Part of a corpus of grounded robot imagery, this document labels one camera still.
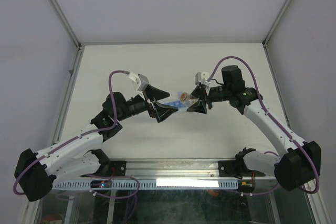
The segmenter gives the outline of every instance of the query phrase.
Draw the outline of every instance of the black joint housing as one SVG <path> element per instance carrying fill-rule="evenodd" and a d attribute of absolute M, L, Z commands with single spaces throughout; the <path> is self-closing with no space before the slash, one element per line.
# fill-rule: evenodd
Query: black joint housing
<path fill-rule="evenodd" d="M 22 152 L 14 172 L 15 178 L 17 178 L 23 170 L 35 160 L 36 155 L 31 149 Z M 55 179 L 56 176 L 48 176 L 44 166 L 38 162 L 23 175 L 19 184 L 28 200 L 32 202 L 46 196 L 53 188 L 52 184 Z"/>
<path fill-rule="evenodd" d="M 302 147 L 313 161 L 318 175 L 321 171 L 321 148 L 315 142 L 304 143 Z M 315 178 L 308 160 L 300 149 L 289 149 L 280 162 L 275 165 L 274 175 L 279 184 L 287 191 L 302 186 Z"/>

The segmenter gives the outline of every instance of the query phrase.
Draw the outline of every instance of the black cover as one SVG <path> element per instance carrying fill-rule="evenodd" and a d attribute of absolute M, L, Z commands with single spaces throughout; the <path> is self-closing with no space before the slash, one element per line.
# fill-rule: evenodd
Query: black cover
<path fill-rule="evenodd" d="M 15 178 L 17 178 L 22 171 L 35 160 L 36 156 L 31 149 L 22 152 L 14 172 Z M 55 175 L 48 177 L 45 168 L 38 162 L 26 172 L 19 181 L 19 184 L 28 200 L 35 201 L 43 198 L 51 191 L 55 178 Z"/>

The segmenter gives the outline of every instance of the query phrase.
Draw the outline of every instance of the white cable tray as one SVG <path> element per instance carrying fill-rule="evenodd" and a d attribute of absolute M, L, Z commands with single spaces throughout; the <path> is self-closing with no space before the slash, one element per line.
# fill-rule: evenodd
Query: white cable tray
<path fill-rule="evenodd" d="M 89 190 L 91 189 L 91 182 L 97 179 L 71 179 L 55 186 L 55 190 Z M 238 189 L 238 180 L 236 179 L 220 179 L 218 180 L 219 187 L 180 187 L 180 186 L 157 186 L 156 179 L 141 179 L 140 190 L 203 190 L 216 189 L 223 190 Z M 133 190 L 137 188 L 137 183 L 133 180 L 118 179 L 110 183 L 105 183 L 107 186 L 103 188 L 94 188 L 94 190 Z"/>

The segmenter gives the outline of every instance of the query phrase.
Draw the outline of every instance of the blue object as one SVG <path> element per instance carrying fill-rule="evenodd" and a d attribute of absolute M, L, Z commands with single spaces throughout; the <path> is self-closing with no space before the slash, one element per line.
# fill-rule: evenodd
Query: blue object
<path fill-rule="evenodd" d="M 174 106 L 174 107 L 177 107 L 177 108 L 184 108 L 186 107 L 185 105 L 183 105 L 181 103 L 181 101 L 177 100 L 177 101 L 173 101 L 173 102 L 166 102 L 164 103 L 165 105 L 169 105 L 169 106 Z"/>

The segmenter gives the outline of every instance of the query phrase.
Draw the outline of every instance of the orange component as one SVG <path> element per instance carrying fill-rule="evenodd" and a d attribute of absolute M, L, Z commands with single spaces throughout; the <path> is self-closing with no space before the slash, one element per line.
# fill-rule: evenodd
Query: orange component
<path fill-rule="evenodd" d="M 214 191 L 214 190 L 208 190 L 208 194 L 210 194 L 211 196 L 217 197 L 219 195 L 219 192 Z"/>

